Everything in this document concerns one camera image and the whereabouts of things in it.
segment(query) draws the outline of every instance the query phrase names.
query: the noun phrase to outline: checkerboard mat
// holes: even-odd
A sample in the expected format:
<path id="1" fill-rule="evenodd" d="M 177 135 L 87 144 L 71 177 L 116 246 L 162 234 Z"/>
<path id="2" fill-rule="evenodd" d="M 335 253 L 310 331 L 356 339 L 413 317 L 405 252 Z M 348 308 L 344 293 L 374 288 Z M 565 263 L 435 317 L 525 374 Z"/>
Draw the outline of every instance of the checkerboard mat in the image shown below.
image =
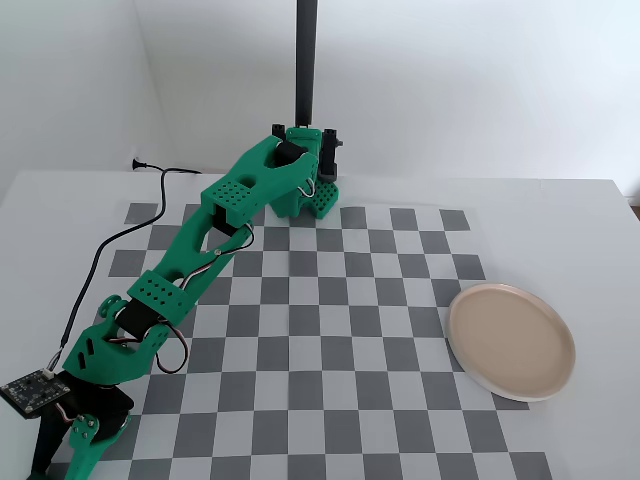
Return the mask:
<path id="1" fill-rule="evenodd" d="M 131 204 L 121 221 L 157 208 Z M 103 297 L 153 268 L 197 208 L 172 205 L 121 239 Z M 255 225 L 180 325 L 185 368 L 121 386 L 133 421 L 92 479 L 551 479 L 528 405 L 467 377 L 443 332 L 451 300 L 485 281 L 464 211 L 367 205 L 316 221 L 266 209 Z M 210 232 L 203 250 L 226 238 Z M 160 356 L 179 364 L 178 339 Z"/>

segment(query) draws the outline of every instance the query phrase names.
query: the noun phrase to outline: mounting holes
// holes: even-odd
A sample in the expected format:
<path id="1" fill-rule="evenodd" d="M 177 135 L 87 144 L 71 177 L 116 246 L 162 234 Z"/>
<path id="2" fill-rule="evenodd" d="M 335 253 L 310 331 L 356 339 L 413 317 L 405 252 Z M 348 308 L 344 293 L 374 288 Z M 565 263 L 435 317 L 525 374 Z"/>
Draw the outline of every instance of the mounting holes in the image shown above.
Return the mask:
<path id="1" fill-rule="evenodd" d="M 247 188 L 253 188 L 256 184 L 256 177 L 252 175 L 244 175 L 238 179 L 240 185 L 244 185 Z"/>

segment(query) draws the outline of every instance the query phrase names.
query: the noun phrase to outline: robotic arm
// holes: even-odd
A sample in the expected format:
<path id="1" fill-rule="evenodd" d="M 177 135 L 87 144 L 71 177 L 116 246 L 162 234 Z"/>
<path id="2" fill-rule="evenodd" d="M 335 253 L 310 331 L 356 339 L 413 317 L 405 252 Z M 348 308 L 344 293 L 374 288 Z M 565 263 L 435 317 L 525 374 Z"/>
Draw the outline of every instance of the robotic arm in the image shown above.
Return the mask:
<path id="1" fill-rule="evenodd" d="M 108 297 L 104 320 L 85 329 L 63 371 L 39 370 L 5 385 L 3 398 L 25 418 L 41 417 L 31 479 L 44 479 L 71 427 L 75 449 L 67 480 L 86 480 L 130 421 L 133 401 L 116 386 L 149 371 L 169 332 L 180 325 L 234 253 L 251 238 L 251 218 L 269 204 L 279 217 L 302 207 L 323 218 L 338 199 L 335 130 L 272 127 L 272 135 L 246 152 L 227 175 L 204 190 L 201 206 L 182 226 L 153 270 L 127 291 Z M 215 228 L 229 239 L 201 253 Z M 117 338 L 122 329 L 131 337 Z"/>

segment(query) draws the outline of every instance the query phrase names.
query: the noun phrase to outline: black cable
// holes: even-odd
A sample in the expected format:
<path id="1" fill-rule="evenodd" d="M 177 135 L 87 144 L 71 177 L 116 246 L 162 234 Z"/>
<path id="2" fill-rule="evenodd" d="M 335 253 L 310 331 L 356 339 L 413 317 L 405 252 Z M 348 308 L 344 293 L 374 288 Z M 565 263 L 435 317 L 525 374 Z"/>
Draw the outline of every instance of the black cable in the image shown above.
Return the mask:
<path id="1" fill-rule="evenodd" d="M 89 274 L 87 275 L 87 279 L 84 282 L 84 285 L 82 285 L 82 289 L 80 290 L 80 294 L 78 295 L 78 298 L 76 299 L 76 303 L 73 305 L 73 308 L 71 309 L 71 314 L 69 315 L 69 320 L 67 321 L 67 327 L 64 330 L 64 334 L 62 335 L 62 339 L 60 340 L 60 349 L 58 350 L 58 353 L 54 356 L 55 362 L 53 361 L 54 359 L 52 359 L 52 362 L 50 362 L 49 364 L 49 369 L 52 369 L 53 367 L 55 367 L 55 364 L 57 363 L 57 360 L 60 358 L 60 354 L 62 352 L 62 349 L 64 348 L 64 346 L 67 344 L 67 342 L 69 341 L 69 335 L 71 334 L 71 329 L 73 327 L 73 322 L 76 319 L 76 315 L 78 314 L 78 310 L 80 309 L 80 305 L 82 304 L 82 300 L 84 299 L 84 296 L 87 293 L 87 290 L 89 289 L 89 285 L 91 284 L 91 280 L 93 280 L 93 276 L 96 273 L 96 269 L 98 268 L 98 261 L 100 260 L 100 255 L 102 254 L 102 251 L 105 249 L 105 247 L 107 245 L 109 245 L 111 242 L 113 242 L 114 240 L 117 240 L 120 237 L 123 237 L 124 235 L 127 235 L 128 233 L 131 232 L 135 232 L 136 230 L 140 230 L 141 228 L 144 228 L 148 225 L 151 225 L 152 223 L 154 223 L 155 221 L 159 220 L 163 215 L 165 210 L 167 209 L 167 196 L 165 193 L 165 188 L 164 188 L 164 176 L 167 173 L 170 172 L 179 172 L 179 173 L 194 173 L 194 174 L 199 174 L 201 172 L 198 172 L 197 170 L 189 170 L 186 168 L 160 168 L 157 167 L 155 165 L 149 165 L 146 163 L 142 163 L 139 164 L 138 166 L 140 167 L 149 167 L 149 168 L 155 168 L 156 170 L 160 170 L 162 172 L 162 175 L 160 176 L 160 193 L 162 195 L 162 208 L 160 209 L 160 213 L 158 215 L 156 215 L 155 217 L 153 217 L 150 220 L 147 220 L 146 222 L 140 223 L 139 225 L 135 225 L 131 228 L 127 228 L 126 230 L 123 230 L 119 233 L 116 233 L 115 235 L 107 238 L 104 242 L 102 242 L 100 244 L 100 246 L 98 247 L 98 250 L 96 251 L 95 256 L 93 257 L 93 263 L 91 264 L 91 269 L 89 270 Z"/>

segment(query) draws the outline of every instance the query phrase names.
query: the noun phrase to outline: power cord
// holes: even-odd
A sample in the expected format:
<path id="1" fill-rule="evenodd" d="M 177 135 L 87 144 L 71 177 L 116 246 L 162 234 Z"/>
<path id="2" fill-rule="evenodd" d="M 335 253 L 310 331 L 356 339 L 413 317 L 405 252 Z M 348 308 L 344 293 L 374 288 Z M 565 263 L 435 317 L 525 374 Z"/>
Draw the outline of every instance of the power cord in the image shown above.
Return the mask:
<path id="1" fill-rule="evenodd" d="M 116 233 L 115 235 L 112 235 L 111 237 L 107 238 L 104 242 L 102 242 L 100 244 L 100 246 L 98 247 L 98 250 L 96 250 L 96 253 L 93 257 L 93 262 L 91 264 L 91 268 L 89 269 L 89 274 L 87 275 L 87 279 L 85 280 L 84 284 L 82 285 L 82 288 L 80 289 L 80 293 L 78 294 L 78 298 L 76 299 L 76 302 L 73 305 L 73 308 L 71 309 L 71 314 L 69 315 L 69 320 L 67 321 L 67 326 L 64 330 L 64 334 L 62 335 L 62 339 L 60 340 L 60 348 L 58 349 L 58 351 L 55 353 L 55 355 L 53 356 L 53 358 L 49 361 L 49 364 L 47 365 L 47 370 L 52 371 L 55 366 L 57 365 L 58 361 L 60 360 L 60 356 L 62 355 L 62 350 L 64 349 L 65 345 L 67 344 L 67 342 L 69 341 L 69 335 L 71 334 L 71 329 L 73 328 L 73 323 L 76 319 L 76 315 L 78 314 L 78 310 L 80 309 L 80 305 L 82 304 L 82 300 L 84 299 L 84 296 L 87 293 L 87 290 L 89 289 L 89 286 L 91 285 L 91 281 L 93 280 L 93 276 L 96 273 L 96 269 L 98 268 L 98 261 L 100 260 L 100 255 L 102 254 L 102 251 L 105 249 L 105 247 L 107 245 L 109 245 L 111 242 L 113 242 L 114 240 L 117 240 L 120 237 L 123 237 L 131 232 L 135 232 L 136 230 L 140 230 L 141 228 L 144 228 L 148 225 L 151 225 L 152 223 L 156 222 L 157 220 L 159 220 L 160 218 L 162 218 L 162 216 L 164 215 L 166 209 L 167 209 L 167 196 L 166 196 L 166 192 L 165 192 L 165 186 L 164 186 L 164 177 L 167 173 L 170 172 L 178 172 L 178 173 L 194 173 L 194 174 L 200 174 L 202 172 L 199 172 L 197 170 L 190 170 L 190 169 L 186 169 L 186 168 L 161 168 L 158 167 L 156 165 L 151 165 L 151 164 L 147 164 L 147 163 L 142 163 L 140 161 L 138 161 L 137 159 L 133 160 L 132 163 L 132 167 L 133 169 L 137 169 L 137 168 L 154 168 L 156 170 L 159 170 L 162 172 L 162 175 L 160 175 L 160 194 L 162 196 L 162 208 L 160 209 L 160 213 L 158 215 L 156 215 L 155 217 L 153 217 L 150 220 L 147 220 L 146 222 L 142 222 L 138 225 L 135 225 L 131 228 L 127 228 L 126 230 L 123 230 L 119 233 Z M 169 325 L 169 327 L 174 330 L 175 329 L 173 327 L 173 325 L 170 325 L 168 322 L 167 324 Z"/>

